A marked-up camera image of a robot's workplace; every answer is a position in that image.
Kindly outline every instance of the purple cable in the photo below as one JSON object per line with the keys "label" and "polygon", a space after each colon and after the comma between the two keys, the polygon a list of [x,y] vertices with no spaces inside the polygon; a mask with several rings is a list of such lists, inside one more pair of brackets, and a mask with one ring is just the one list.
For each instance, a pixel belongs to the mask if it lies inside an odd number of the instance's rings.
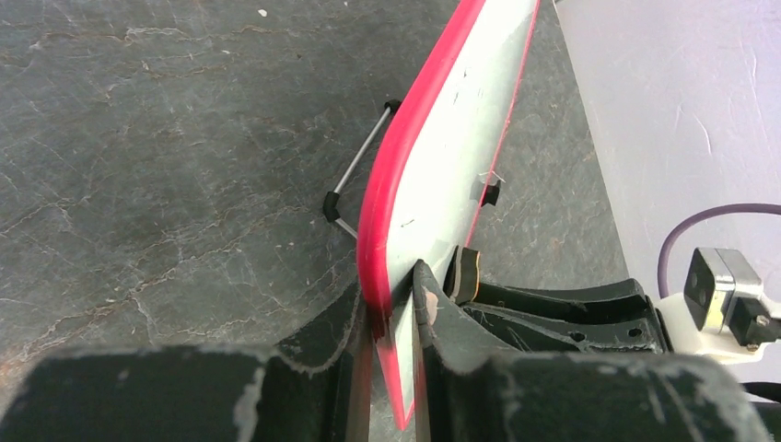
{"label": "purple cable", "polygon": [[664,242],[661,245],[661,250],[659,251],[659,264],[657,265],[657,285],[659,286],[660,298],[663,299],[670,295],[670,291],[667,287],[667,266],[668,261],[670,260],[670,251],[672,250],[672,245],[675,244],[675,240],[678,239],[678,237],[683,232],[688,230],[689,227],[699,224],[706,219],[732,214],[766,214],[781,216],[781,205],[763,203],[720,205],[719,207],[713,207],[704,210],[699,214],[695,214],[684,219],[664,239]]}

